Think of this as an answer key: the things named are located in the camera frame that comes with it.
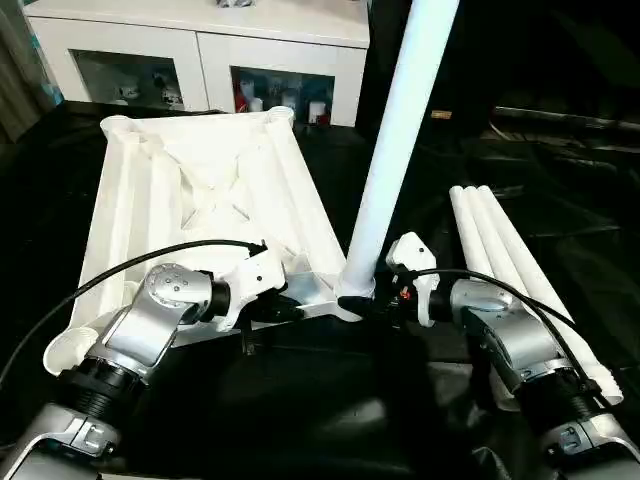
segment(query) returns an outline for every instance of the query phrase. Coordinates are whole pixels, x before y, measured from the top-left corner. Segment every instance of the cabinet top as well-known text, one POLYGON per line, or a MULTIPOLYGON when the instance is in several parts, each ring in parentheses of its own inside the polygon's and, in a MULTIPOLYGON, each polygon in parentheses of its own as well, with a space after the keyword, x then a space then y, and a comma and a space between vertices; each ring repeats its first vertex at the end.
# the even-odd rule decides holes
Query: cabinet top
POLYGON ((369 47, 366 0, 256 0, 243 8, 219 8, 215 0, 38 0, 24 11, 29 17, 369 47))

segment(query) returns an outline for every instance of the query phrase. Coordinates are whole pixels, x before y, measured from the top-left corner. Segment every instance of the cable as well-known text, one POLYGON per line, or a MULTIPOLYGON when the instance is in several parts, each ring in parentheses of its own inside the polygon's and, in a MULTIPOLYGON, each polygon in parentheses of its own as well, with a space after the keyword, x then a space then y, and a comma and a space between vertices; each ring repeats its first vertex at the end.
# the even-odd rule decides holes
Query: cable
MULTIPOLYGON (((497 280, 497 279, 495 279, 493 277, 490 277, 489 275, 485 275, 483 273, 473 272, 471 270, 466 270, 466 269, 463 269, 463 268, 429 268, 429 269, 426 269, 426 270, 418 270, 418 271, 407 272, 407 273, 404 273, 403 275, 406 275, 409 278, 415 279, 415 278, 421 277, 422 275, 432 275, 432 274, 436 274, 436 273, 437 274, 452 274, 452 275, 457 275, 457 276, 461 276, 461 277, 462 276, 469 276, 469 277, 472 277, 472 278, 477 278, 479 280, 484 280, 487 283, 490 283, 492 285, 495 285, 497 287, 502 288, 506 292, 509 292, 511 295, 513 295, 514 297, 519 299, 522 303, 527 305, 533 311, 533 313, 535 313, 540 318, 540 321, 542 321, 544 326, 549 330, 549 332, 551 332, 551 335, 554 337, 554 339, 556 340, 558 345, 560 345, 560 348, 562 348, 562 351, 564 352, 564 354, 567 356, 567 358, 571 362, 573 368, 575 369, 575 371, 576 371, 576 373, 578 375, 578 378, 585 385, 597 386, 597 384, 593 380, 591 380, 591 378, 589 378, 589 376, 587 375, 587 372, 585 372, 584 368, 582 367, 582 365, 580 364, 580 362, 576 358, 575 354, 573 353, 573 351, 571 350, 571 348, 567 344, 567 342, 564 339, 564 337, 560 334, 560 332, 558 331, 557 327, 553 324, 553 322, 549 319, 549 317, 544 313, 543 310, 547 310, 547 311, 551 312, 552 315, 557 316, 559 321, 565 323, 566 325, 568 325, 569 327, 571 327, 572 329, 575 330, 575 324, 571 320, 569 320, 568 318, 566 318, 563 315, 560 315, 558 312, 553 310, 551 307, 548 307, 547 305, 541 304, 541 302, 538 302, 537 300, 529 298, 528 296, 520 293, 517 289, 515 289, 514 287, 512 287, 508 283, 502 282, 500 280, 497 280)), ((596 396, 597 396, 598 400, 602 403, 602 405, 605 408, 611 409, 611 406, 612 406, 611 402, 609 402, 609 400, 604 395, 602 395, 601 392, 597 392, 596 396)))
POLYGON ((93 287, 95 287, 99 283, 104 282, 106 279, 108 279, 109 277, 112 277, 116 273, 120 273, 123 270, 126 270, 127 268, 133 267, 134 265, 138 265, 140 263, 146 262, 147 260, 151 260, 153 258, 157 258, 162 255, 166 255, 168 253, 173 253, 180 250, 187 250, 189 248, 206 247, 206 246, 230 246, 230 247, 246 248, 249 250, 249 256, 257 255, 258 253, 261 253, 267 249, 265 245, 258 245, 258 244, 249 243, 249 242, 241 242, 238 240, 197 240, 195 242, 180 243, 178 245, 172 245, 170 247, 154 250, 153 252, 145 253, 144 255, 140 255, 139 257, 132 258, 131 260, 127 260, 126 262, 121 263, 120 265, 116 265, 115 267, 110 268, 109 270, 101 273, 100 275, 93 278, 92 280, 89 280, 87 283, 85 283, 81 287, 78 287, 78 289, 75 292, 65 297, 60 303, 58 303, 55 307, 49 310, 49 312, 44 317, 38 320, 35 323, 35 325, 33 325, 33 327, 31 327, 31 330, 27 332, 27 334, 22 338, 22 340, 20 340, 20 343, 18 343, 16 348, 13 350, 13 352, 11 353, 11 356, 9 357, 9 360, 7 360, 7 363, 2 369, 2 373, 0 373, 0 392, 2 391, 4 383, 7 379, 7 376, 9 375, 9 371, 11 370, 11 367, 13 366, 14 362, 16 361, 16 358, 18 358, 18 355, 20 354, 22 349, 25 347, 29 339, 45 323, 47 323, 49 319, 51 319, 69 302, 85 294, 86 292, 91 290, 93 287))

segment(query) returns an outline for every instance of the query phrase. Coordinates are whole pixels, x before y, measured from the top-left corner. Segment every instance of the white cylinder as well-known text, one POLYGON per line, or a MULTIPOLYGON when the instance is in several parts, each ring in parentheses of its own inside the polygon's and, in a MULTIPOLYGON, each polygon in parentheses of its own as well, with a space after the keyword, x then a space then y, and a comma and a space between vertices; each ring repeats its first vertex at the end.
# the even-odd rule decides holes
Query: white cylinder
MULTIPOLYGON (((500 238, 530 296, 554 308, 562 315, 571 318, 560 297, 551 286, 549 279, 533 255, 531 255, 522 237, 520 237, 511 220, 509 220, 500 203, 498 203, 493 192, 486 186, 480 187, 478 190, 482 205, 492 217, 500 238)), ((622 392, 613 375, 598 361, 589 344, 573 329, 556 320, 552 315, 549 315, 549 318, 566 340, 587 375, 600 385, 603 395, 613 404, 621 402, 623 399, 622 392)))
POLYGON ((463 194, 462 187, 451 187, 449 197, 451 198, 451 206, 456 218, 458 235, 460 236, 467 268, 493 277, 493 270, 491 270, 487 252, 485 252, 484 245, 482 245, 478 228, 473 220, 473 215, 463 194))
POLYGON ((520 279, 518 271, 513 265, 498 231, 493 225, 489 212, 483 207, 478 190, 476 190, 475 187, 467 187, 464 189, 464 196, 466 197, 467 204, 471 206, 471 213, 476 222, 478 233, 480 233, 484 249, 489 257, 493 276, 498 280, 508 283, 519 292, 528 295, 527 289, 520 279))
POLYGON ((336 294, 372 296, 373 273, 459 0, 413 0, 336 294))

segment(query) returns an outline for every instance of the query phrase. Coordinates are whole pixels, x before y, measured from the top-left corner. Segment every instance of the black tabletop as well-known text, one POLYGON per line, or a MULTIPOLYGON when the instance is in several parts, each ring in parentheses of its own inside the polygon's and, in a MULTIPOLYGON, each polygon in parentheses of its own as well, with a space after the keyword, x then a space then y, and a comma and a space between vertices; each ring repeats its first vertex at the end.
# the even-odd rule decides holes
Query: black tabletop
MULTIPOLYGON (((65 103, 0 159, 0 363, 77 285, 106 146, 99 122, 113 114, 158 112, 65 103)), ((341 127, 304 128, 296 136, 346 252, 374 140, 341 127)), ((637 441, 635 161, 612 152, 434 139, 414 151, 386 246, 413 230, 440 266, 463 266, 447 192, 455 184, 490 185, 595 353, 613 370, 626 396, 617 413, 637 441)), ((42 352, 69 314, 61 312, 29 342, 0 392, 0 443, 14 440, 50 397, 54 379, 42 368, 42 352)), ((454 449, 473 450, 474 461, 493 478, 506 478, 505 472, 545 478, 520 416, 494 411, 486 382, 471 376, 464 338, 445 324, 418 337, 428 353, 411 353, 420 350, 413 340, 393 337, 380 346, 385 356, 379 357, 361 324, 320 318, 265 330, 253 339, 253 356, 243 354, 239 337, 172 350, 131 421, 121 459, 128 470, 166 476, 405 476, 439 462, 450 466, 447 452, 454 449), (437 420, 425 411, 439 412, 437 420), (414 434, 442 441, 425 439, 416 448, 407 440, 414 434)))

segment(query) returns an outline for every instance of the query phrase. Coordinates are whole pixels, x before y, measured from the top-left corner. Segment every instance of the white cabinet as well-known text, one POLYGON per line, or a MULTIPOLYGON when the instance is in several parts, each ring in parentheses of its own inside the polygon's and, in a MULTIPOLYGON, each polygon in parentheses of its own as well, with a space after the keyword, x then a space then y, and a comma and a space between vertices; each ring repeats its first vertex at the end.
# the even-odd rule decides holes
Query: white cabinet
POLYGON ((195 32, 57 18, 29 21, 67 100, 209 108, 195 32))
POLYGON ((68 100, 355 123, 365 0, 37 0, 24 7, 68 100))
POLYGON ((235 112, 258 98, 306 123, 316 102, 332 124, 354 125, 366 50, 207 33, 198 43, 212 108, 235 112))

